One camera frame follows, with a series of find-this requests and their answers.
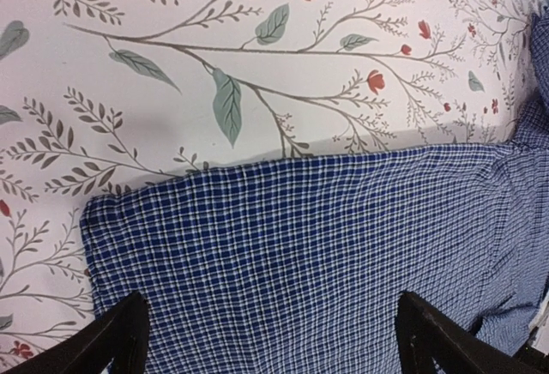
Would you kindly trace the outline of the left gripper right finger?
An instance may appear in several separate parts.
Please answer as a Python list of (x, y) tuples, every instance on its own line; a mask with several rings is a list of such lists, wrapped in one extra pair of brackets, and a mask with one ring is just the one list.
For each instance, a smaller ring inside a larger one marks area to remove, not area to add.
[(476, 339), (413, 292), (398, 300), (395, 318), (401, 371), (405, 374), (543, 373), (545, 356), (523, 345), (512, 357)]

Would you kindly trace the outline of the dark blue checkered shirt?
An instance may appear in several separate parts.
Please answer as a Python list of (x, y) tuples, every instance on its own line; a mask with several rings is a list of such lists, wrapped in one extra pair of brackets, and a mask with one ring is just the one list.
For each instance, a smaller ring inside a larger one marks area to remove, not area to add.
[(94, 313), (148, 307), (148, 373), (398, 373), (417, 293), (511, 355), (548, 295), (548, 14), (512, 137), (211, 168), (80, 222)]

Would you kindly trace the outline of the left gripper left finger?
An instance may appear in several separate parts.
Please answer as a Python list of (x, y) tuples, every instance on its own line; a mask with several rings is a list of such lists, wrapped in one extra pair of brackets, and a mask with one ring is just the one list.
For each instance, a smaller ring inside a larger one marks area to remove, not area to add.
[(150, 322), (146, 299), (134, 291), (87, 327), (12, 368), (15, 374), (141, 374), (148, 355)]

